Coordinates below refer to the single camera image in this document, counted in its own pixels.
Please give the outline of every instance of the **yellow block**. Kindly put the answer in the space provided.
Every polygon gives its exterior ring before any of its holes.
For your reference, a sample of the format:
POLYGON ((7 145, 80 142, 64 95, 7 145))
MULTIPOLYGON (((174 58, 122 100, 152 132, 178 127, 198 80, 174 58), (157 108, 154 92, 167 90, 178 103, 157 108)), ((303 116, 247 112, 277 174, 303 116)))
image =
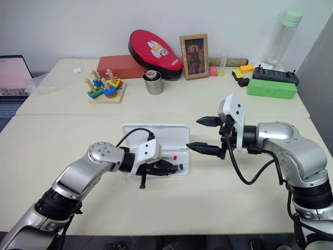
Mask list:
POLYGON ((249 73, 254 70, 253 65, 244 65, 239 67, 240 72, 242 73, 249 73))
POLYGON ((244 77, 239 69, 234 69, 233 72, 235 73, 237 78, 243 78, 244 77))
POLYGON ((117 78, 117 79, 116 79, 116 82, 112 82, 111 80, 108 81, 108 83, 109 83, 110 85, 114 86, 115 88, 118 88, 118 87, 119 87, 120 82, 121 82, 121 79, 120 79, 120 78, 117 78))

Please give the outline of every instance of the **black object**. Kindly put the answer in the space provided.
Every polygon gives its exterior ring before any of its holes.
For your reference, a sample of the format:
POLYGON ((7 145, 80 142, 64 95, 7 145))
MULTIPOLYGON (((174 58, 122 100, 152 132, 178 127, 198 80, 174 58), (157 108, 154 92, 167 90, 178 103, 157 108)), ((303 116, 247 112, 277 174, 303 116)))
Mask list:
MULTIPOLYGON (((22 105, 23 102, 28 98, 27 95, 2 95, 0 96, 0 104, 20 104, 22 105)), ((5 128, 5 126, 9 123, 11 118, 1 118, 0 117, 0 132, 5 128)))
POLYGON ((141 176, 140 189, 146 188, 146 176, 151 174, 153 176, 168 176, 183 169, 183 164, 173 165, 166 160, 158 160, 152 164, 141 164, 136 172, 137 176, 141 176))
POLYGON ((329 206, 333 202, 333 195, 329 180, 315 187, 295 187, 289 186, 294 201, 305 208, 321 209, 329 206))
POLYGON ((237 78, 237 77, 236 77, 236 74, 235 74, 234 72, 232 72, 231 74, 232 74, 232 75, 233 75, 233 77, 235 78, 235 81, 238 81, 239 79, 242 79, 242 77, 240 77, 240 78, 237 78))
POLYGON ((258 239, 250 240, 250 249, 251 250, 266 250, 265 244, 263 241, 258 239))
POLYGON ((256 67, 252 75, 253 79, 266 80, 266 81, 275 81, 275 82, 289 82, 293 83, 296 86, 299 84, 300 80, 293 72, 282 72, 270 69, 263 69, 262 67, 256 67))
POLYGON ((243 175, 241 174, 240 170, 239 170, 239 167, 237 165, 237 162, 236 162, 236 159, 235 159, 235 156, 234 156, 234 153, 233 153, 233 149, 231 147, 231 144, 230 144, 230 141, 229 141, 229 138, 227 136, 227 134, 225 135, 225 144, 226 144, 226 147, 229 151, 229 155, 230 155, 230 158, 231 158, 231 161, 233 163, 233 166, 234 166, 234 169, 238 175, 238 177, 240 178, 240 180, 246 184, 246 185, 252 185, 255 183, 255 181, 258 179, 258 177, 261 175, 261 173, 272 163, 275 162, 275 165, 278 166, 277 168, 280 168, 280 165, 278 163, 278 160, 277 160, 277 157, 275 156, 275 158, 273 160, 270 160, 269 162, 267 162, 259 171, 258 173, 256 173, 256 175, 253 177, 253 179, 251 181, 247 181, 243 175))
POLYGON ((242 142, 243 148, 247 148, 249 145, 255 144, 256 132, 257 132, 256 126, 249 126, 249 125, 244 126, 243 142, 242 142))
POLYGON ((249 85, 250 79, 249 78, 239 78, 237 82, 240 87, 245 87, 245 86, 249 85))
POLYGON ((123 243, 118 244, 105 244, 104 250, 128 250, 128 247, 123 243))
POLYGON ((123 163, 121 164, 121 166, 119 168, 119 171, 130 173, 132 171, 134 160, 135 160, 135 154, 125 151, 124 160, 123 160, 123 163))
POLYGON ((205 116, 201 117, 196 121, 198 124, 202 124, 207 127, 217 127, 222 126, 223 121, 220 119, 220 117, 217 116, 205 116))
POLYGON ((322 236, 321 234, 319 233, 311 233, 311 234, 308 234, 306 236, 307 238, 307 242, 306 242, 306 245, 309 245, 310 243, 312 242, 315 242, 315 241, 333 241, 333 240, 330 240, 324 236, 322 236))
POLYGON ((80 214, 81 207, 81 201, 68 199, 52 188, 35 204, 38 213, 52 220, 67 220, 73 214, 80 214))
POLYGON ((186 146, 203 155, 215 155, 218 157, 221 154, 221 149, 218 146, 208 145, 208 143, 204 142, 187 143, 186 146))
POLYGON ((149 134, 148 134, 148 141, 150 141, 150 140, 152 140, 152 139, 154 139, 155 138, 155 136, 154 136, 154 133, 153 132, 151 132, 150 130, 148 130, 148 129, 145 129, 145 128, 136 128, 136 129, 133 129, 133 130, 131 130, 130 132, 128 132, 118 143, 117 143, 117 145, 116 145, 116 147, 119 147, 120 146, 120 144, 130 135, 130 134, 132 134, 133 132, 135 132, 135 131, 138 131, 138 130, 144 130, 144 131, 146 131, 146 132, 148 132, 149 134))
POLYGON ((65 243, 67 230, 68 230, 68 228, 69 228, 69 226, 70 226, 70 224, 71 224, 73 218, 74 218, 74 215, 72 215, 72 216, 69 218, 68 222, 67 222, 66 225, 63 227, 61 235, 57 234, 57 235, 53 238, 51 244, 48 246, 48 248, 47 248, 46 250, 62 250, 63 245, 64 245, 64 243, 65 243))
POLYGON ((312 226, 303 223, 302 221, 300 221, 298 213, 295 213, 295 214, 291 213, 291 208, 290 208, 290 206, 291 206, 291 190, 290 190, 290 186, 288 185, 287 182, 286 182, 286 188, 289 191, 288 192, 288 201, 287 201, 287 211, 288 211, 289 217, 293 220, 293 223, 294 223, 293 226, 294 226, 295 237, 297 239, 298 245, 302 249, 304 249, 306 247, 306 242, 304 240, 302 227, 304 227, 304 228, 306 228, 306 229, 308 229, 308 230, 310 230, 314 233, 320 234, 323 237, 322 240, 325 239, 325 241, 333 241, 333 235, 328 234, 326 232, 323 232, 319 229, 313 228, 312 226))

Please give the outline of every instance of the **robotic arm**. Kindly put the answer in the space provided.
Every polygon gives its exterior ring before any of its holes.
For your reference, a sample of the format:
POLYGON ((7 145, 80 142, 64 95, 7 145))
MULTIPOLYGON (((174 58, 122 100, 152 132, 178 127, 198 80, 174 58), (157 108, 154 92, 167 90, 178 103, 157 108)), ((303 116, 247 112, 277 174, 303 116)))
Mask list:
POLYGON ((107 142, 95 143, 29 208, 1 241, 0 249, 61 249, 73 216, 81 214, 82 200, 105 172, 142 176, 140 188, 144 189, 147 174, 167 176, 182 168, 182 164, 173 165, 161 159, 161 146, 151 132, 135 154, 107 142))
POLYGON ((294 221, 297 242, 303 249, 333 249, 333 196, 326 169, 327 157, 315 142, 302 137, 291 124, 284 122, 245 125, 245 111, 234 95, 223 100, 218 117, 203 117, 198 123, 220 128, 222 146, 194 142, 187 146, 201 154, 225 159, 229 151, 233 166, 247 184, 253 184, 263 170, 275 163, 279 184, 289 192, 288 214, 294 221), (266 153, 273 157, 253 178, 247 181, 237 166, 233 149, 246 148, 249 154, 266 153), (291 196, 296 214, 290 211, 291 196))

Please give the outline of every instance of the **black controller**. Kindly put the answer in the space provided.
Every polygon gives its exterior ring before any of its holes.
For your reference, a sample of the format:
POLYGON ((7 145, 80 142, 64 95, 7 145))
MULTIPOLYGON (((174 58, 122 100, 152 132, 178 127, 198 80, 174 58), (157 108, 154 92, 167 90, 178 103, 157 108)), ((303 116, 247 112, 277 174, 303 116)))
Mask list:
POLYGON ((263 69, 262 67, 256 67, 252 75, 253 79, 275 81, 275 82, 289 82, 294 83, 296 86, 299 84, 295 70, 293 72, 282 72, 276 70, 263 69))

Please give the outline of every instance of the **floor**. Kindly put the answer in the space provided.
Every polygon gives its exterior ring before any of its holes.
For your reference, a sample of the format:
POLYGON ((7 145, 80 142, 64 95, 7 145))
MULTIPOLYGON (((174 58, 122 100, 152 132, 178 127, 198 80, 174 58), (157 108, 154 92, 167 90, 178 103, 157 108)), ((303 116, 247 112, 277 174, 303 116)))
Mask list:
MULTIPOLYGON (((0 239, 5 236, 0 232, 0 239)), ((301 250, 293 234, 189 235, 189 236, 73 236, 63 250, 276 250, 281 245, 301 250)))

